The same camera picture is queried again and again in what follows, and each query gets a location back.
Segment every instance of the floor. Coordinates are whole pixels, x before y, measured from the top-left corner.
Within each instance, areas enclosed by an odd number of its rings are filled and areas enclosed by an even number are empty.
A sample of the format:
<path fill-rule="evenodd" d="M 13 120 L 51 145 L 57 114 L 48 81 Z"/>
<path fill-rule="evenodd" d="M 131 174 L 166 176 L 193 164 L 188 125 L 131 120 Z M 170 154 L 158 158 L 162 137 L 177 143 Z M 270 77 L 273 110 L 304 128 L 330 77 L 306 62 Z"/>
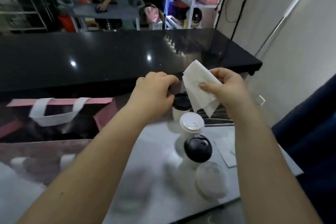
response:
<path fill-rule="evenodd" d="M 176 224 L 246 224 L 241 200 L 235 200 L 196 218 Z"/>

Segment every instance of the folded tissue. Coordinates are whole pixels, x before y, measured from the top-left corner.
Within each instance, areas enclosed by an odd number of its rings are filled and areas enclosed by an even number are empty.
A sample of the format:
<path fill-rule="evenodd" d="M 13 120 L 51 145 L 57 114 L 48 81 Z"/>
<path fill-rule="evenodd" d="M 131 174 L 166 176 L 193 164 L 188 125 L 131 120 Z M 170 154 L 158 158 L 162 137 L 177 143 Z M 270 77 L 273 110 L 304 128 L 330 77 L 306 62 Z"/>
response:
<path fill-rule="evenodd" d="M 219 100 L 211 93 L 199 88 L 201 82 L 214 82 L 222 84 L 208 69 L 198 60 L 193 61 L 183 72 L 184 87 L 189 96 L 189 100 L 194 112 L 204 109 L 210 118 L 219 105 Z"/>

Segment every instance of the gray wall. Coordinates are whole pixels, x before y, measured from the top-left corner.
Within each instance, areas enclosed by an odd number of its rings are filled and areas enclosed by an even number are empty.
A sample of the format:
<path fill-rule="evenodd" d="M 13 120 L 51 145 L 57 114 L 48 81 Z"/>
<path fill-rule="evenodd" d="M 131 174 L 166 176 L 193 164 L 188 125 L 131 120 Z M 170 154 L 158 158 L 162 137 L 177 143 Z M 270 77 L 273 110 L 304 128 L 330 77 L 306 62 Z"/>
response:
<path fill-rule="evenodd" d="M 291 1 L 248 0 L 233 40 L 254 54 Z M 228 6 L 236 16 L 239 9 Z M 224 12 L 218 29 L 231 36 Z M 254 97 L 266 99 L 261 109 L 272 125 L 336 73 L 335 0 L 301 0 L 260 59 L 263 67 L 247 82 Z"/>

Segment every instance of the pole with white handle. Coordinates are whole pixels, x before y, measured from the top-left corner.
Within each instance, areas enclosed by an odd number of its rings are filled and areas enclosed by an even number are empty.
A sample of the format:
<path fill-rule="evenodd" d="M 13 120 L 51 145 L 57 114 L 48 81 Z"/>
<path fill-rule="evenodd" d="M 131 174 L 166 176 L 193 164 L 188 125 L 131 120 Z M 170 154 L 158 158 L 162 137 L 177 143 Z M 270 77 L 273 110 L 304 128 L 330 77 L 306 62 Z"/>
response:
<path fill-rule="evenodd" d="M 300 0 L 293 0 L 291 2 L 291 4 L 288 6 L 288 8 L 286 9 L 285 13 L 283 14 L 282 19 L 278 22 L 278 24 L 275 26 L 275 28 L 272 30 L 272 32 L 268 35 L 268 37 L 263 42 L 263 44 L 260 46 L 259 50 L 256 52 L 256 54 L 254 56 L 257 56 L 258 53 L 262 50 L 262 48 L 270 41 L 270 39 L 275 34 L 275 32 L 277 31 L 277 29 L 280 27 L 280 25 L 283 23 L 283 21 L 289 16 L 289 14 L 292 12 L 292 10 L 295 8 L 295 6 L 297 5 L 297 3 L 299 1 Z"/>

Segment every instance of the white lid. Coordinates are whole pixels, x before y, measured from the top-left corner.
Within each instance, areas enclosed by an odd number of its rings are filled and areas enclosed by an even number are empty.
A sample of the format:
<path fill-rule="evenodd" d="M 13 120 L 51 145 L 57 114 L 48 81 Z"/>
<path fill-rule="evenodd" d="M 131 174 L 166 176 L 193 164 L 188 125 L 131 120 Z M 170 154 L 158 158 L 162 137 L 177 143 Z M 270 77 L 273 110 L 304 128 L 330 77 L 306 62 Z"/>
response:
<path fill-rule="evenodd" d="M 189 133 L 200 133 L 204 128 L 203 118 L 195 112 L 187 112 L 180 118 L 181 127 Z"/>
<path fill-rule="evenodd" d="M 208 197 L 224 197 L 227 191 L 225 183 L 223 169 L 215 162 L 204 162 L 196 169 L 196 184 Z"/>

